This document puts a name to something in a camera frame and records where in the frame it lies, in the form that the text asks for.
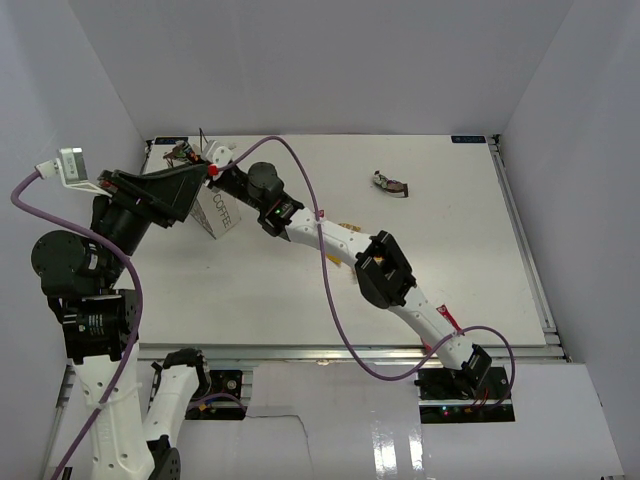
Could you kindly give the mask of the white coffee paper bag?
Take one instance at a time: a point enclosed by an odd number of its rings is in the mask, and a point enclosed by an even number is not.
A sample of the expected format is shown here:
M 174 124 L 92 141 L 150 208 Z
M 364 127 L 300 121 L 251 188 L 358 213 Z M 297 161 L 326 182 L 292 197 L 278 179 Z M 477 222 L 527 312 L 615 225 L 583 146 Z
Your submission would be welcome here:
M 194 151 L 201 156 L 203 146 L 215 140 L 203 132 L 190 138 Z M 190 212 L 191 217 L 214 239 L 221 238 L 241 220 L 236 199 L 222 191 L 211 191 L 204 183 Z

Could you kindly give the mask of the dark purple M&M's packet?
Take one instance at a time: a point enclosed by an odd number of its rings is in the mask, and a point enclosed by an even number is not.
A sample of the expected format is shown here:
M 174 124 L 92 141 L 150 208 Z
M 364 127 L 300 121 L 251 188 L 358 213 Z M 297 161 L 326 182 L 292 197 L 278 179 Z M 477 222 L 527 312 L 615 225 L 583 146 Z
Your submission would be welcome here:
M 194 151 L 192 146 L 184 140 L 178 141 L 175 146 L 164 155 L 164 159 L 170 166 L 175 162 L 185 164 L 197 164 L 201 162 L 200 156 Z

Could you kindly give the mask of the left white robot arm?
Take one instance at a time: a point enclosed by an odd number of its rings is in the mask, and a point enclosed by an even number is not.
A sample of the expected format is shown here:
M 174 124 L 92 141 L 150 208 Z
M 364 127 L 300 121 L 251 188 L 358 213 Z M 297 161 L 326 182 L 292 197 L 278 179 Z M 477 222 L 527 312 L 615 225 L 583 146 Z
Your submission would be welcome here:
M 212 377 L 201 351 L 168 354 L 156 368 L 148 414 L 141 414 L 136 362 L 143 300 L 131 257 L 150 225 L 168 228 L 186 219 L 206 174 L 204 165 L 145 175 L 104 171 L 88 228 L 28 210 L 57 226 L 35 243 L 31 265 L 89 410 L 78 436 L 91 440 L 94 479 L 181 474 L 178 433 Z

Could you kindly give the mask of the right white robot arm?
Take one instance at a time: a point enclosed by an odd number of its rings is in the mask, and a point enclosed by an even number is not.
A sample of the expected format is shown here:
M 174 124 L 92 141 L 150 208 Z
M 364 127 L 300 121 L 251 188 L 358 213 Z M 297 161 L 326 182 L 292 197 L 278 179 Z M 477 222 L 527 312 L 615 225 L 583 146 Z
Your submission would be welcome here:
M 390 233 L 369 235 L 325 219 L 318 205 L 305 207 L 286 193 L 273 164 L 257 162 L 242 171 L 229 150 L 215 142 L 196 152 L 181 140 L 165 161 L 171 167 L 206 165 L 210 188 L 256 210 L 258 223 L 270 236 L 315 248 L 323 258 L 333 256 L 350 267 L 367 302 L 397 315 L 427 342 L 459 396 L 472 399 L 486 389 L 491 357 L 427 300 Z

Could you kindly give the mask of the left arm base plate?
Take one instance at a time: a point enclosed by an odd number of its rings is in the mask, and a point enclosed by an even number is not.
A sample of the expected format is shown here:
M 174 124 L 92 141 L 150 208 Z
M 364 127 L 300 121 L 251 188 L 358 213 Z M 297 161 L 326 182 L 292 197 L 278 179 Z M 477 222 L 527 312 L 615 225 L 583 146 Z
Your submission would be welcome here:
M 237 400 L 242 398 L 243 372 L 241 370 L 211 370 L 211 387 L 207 395 L 228 394 Z M 245 417 L 243 408 L 227 398 L 209 399 L 196 407 L 189 408 L 186 420 L 200 421 L 240 421 Z

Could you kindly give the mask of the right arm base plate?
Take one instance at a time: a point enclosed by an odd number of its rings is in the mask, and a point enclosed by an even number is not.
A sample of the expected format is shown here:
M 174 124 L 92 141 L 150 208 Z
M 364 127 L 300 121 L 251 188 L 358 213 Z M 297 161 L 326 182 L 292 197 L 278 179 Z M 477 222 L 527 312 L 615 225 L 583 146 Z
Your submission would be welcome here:
M 494 407 L 507 392 L 509 379 L 504 367 L 491 367 L 477 393 L 458 391 L 448 372 L 441 368 L 419 370 L 418 389 L 422 425 L 512 423 L 516 420 L 511 396 Z

